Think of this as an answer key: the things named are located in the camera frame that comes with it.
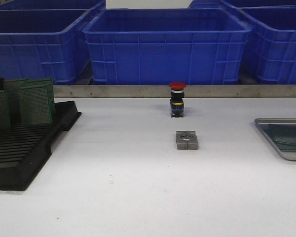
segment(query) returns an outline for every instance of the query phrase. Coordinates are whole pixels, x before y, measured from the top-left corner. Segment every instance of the white table surface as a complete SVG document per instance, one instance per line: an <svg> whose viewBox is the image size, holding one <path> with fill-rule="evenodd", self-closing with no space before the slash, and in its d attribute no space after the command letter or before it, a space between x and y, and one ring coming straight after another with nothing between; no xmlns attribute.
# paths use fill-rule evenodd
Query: white table surface
<svg viewBox="0 0 296 237"><path fill-rule="evenodd" d="M185 118L169 99L75 101L29 188L0 191L0 237L296 237L296 162L254 125L296 118L296 98L186 98Z"/></svg>

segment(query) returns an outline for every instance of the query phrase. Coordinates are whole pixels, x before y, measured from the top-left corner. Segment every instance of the metal tray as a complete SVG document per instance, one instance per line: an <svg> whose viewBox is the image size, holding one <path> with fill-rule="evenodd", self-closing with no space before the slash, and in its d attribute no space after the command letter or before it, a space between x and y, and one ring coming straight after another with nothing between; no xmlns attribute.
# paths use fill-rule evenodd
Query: metal tray
<svg viewBox="0 0 296 237"><path fill-rule="evenodd" d="M287 160L296 161L296 152L283 152L279 147L273 142L272 138L269 136L268 125L271 124L281 124L281 125L294 125L296 126L296 118L257 118L255 120L256 126L264 137L269 141L269 143L274 147L274 149L280 154L281 157Z"/></svg>

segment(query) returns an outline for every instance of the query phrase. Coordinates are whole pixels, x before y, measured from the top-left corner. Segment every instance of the blue plastic crate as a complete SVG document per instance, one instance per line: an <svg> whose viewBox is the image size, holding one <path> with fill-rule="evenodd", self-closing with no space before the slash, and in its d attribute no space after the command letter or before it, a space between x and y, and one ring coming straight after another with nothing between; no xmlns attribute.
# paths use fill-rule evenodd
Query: blue plastic crate
<svg viewBox="0 0 296 237"><path fill-rule="evenodd" d="M236 84L250 30L219 9L120 9L83 31L95 83Z"/></svg>
<svg viewBox="0 0 296 237"><path fill-rule="evenodd" d="M189 5L189 8L219 8L220 0L194 0Z"/></svg>
<svg viewBox="0 0 296 237"><path fill-rule="evenodd" d="M72 84L89 61L85 10L0 11L0 77Z"/></svg>
<svg viewBox="0 0 296 237"><path fill-rule="evenodd" d="M252 26L243 64L262 84L296 84L296 8L239 12Z"/></svg>
<svg viewBox="0 0 296 237"><path fill-rule="evenodd" d="M296 0L220 0L232 14L238 16L238 8L246 7L296 7Z"/></svg>
<svg viewBox="0 0 296 237"><path fill-rule="evenodd" d="M105 0L11 0L0 4L0 10L84 9L94 17L105 5Z"/></svg>

